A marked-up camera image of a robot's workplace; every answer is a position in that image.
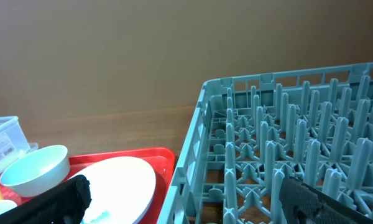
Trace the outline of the pale green bowl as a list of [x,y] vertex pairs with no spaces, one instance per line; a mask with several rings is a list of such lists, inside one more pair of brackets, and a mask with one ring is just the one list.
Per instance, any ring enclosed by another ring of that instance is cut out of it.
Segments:
[[11,164],[1,174],[0,184],[21,197],[35,197],[60,184],[69,172],[68,148],[52,145]]

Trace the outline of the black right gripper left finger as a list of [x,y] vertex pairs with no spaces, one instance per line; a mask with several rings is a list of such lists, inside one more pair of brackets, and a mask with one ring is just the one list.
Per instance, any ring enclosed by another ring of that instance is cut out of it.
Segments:
[[80,224],[90,203],[90,182],[76,175],[0,214],[0,224]]

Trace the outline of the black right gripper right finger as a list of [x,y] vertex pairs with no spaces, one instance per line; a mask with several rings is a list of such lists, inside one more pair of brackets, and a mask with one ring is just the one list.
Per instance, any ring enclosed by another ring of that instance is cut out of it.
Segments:
[[294,177],[285,177],[279,193],[287,224],[373,224],[354,211]]

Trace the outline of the light blue plate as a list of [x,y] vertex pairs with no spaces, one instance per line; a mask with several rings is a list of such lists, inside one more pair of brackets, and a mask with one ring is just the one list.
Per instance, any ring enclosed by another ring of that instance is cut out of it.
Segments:
[[90,182],[91,203],[82,223],[138,223],[156,188],[153,167],[145,160],[121,156],[105,159],[77,173]]

